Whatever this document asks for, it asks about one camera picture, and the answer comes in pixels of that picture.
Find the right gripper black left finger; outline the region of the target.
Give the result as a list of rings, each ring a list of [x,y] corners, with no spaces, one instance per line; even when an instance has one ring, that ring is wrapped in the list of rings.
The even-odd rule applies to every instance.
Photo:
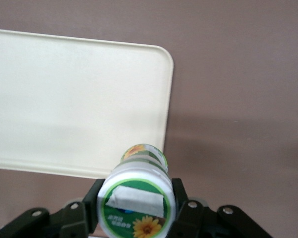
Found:
[[[97,196],[105,179],[97,179],[82,201],[68,203],[56,213],[31,208],[4,225],[0,238],[87,238],[98,224]]]

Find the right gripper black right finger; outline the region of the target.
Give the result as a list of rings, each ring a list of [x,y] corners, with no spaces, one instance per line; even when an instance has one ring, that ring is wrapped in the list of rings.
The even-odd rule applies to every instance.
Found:
[[[177,216],[168,231],[170,238],[270,238],[271,235],[237,206],[216,211],[204,200],[189,198],[180,178],[172,180]]]

